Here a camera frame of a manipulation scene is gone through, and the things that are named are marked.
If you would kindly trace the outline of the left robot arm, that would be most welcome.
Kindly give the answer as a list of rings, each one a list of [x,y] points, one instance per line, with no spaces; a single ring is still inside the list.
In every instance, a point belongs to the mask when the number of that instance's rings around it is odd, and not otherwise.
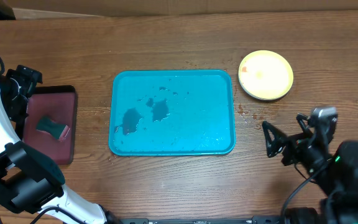
[[[91,203],[65,184],[57,164],[22,142],[12,123],[24,125],[27,104],[42,74],[23,65],[0,65],[0,206],[13,213],[44,215],[63,223],[120,223],[110,211]]]

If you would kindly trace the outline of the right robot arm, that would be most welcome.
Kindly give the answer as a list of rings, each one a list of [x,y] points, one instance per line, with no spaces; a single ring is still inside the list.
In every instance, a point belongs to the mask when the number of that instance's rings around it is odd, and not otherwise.
[[[307,174],[286,199],[280,223],[358,223],[358,141],[343,141],[334,154],[329,144],[336,130],[337,113],[298,114],[302,130],[288,136],[268,121],[262,123],[267,156],[282,154],[284,166],[301,164]],[[308,183],[316,184],[326,195],[321,213],[313,208],[289,208],[292,198]]]

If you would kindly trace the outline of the yellow-green plate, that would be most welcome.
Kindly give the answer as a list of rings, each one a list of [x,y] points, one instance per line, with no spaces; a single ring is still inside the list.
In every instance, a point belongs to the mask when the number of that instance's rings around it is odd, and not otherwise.
[[[258,100],[277,100],[293,85],[293,70],[278,53],[257,50],[246,55],[238,69],[238,79],[244,91]]]

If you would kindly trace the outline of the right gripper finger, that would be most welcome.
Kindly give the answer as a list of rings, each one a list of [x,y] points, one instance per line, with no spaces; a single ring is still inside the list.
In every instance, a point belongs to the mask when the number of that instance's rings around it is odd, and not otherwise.
[[[268,121],[262,122],[262,129],[265,136],[267,157],[275,157],[288,145],[288,136]]]
[[[308,126],[309,117],[307,115],[298,113],[296,116],[296,120],[297,120],[298,124],[300,125],[300,128],[303,131],[303,133],[305,133],[305,134],[312,133]]]

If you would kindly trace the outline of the green and pink sponge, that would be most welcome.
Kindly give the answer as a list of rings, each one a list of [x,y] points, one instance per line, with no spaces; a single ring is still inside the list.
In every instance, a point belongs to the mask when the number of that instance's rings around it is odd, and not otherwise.
[[[57,123],[48,116],[43,116],[37,123],[36,130],[51,135],[51,137],[57,141],[62,141],[70,132],[70,127],[65,124]]]

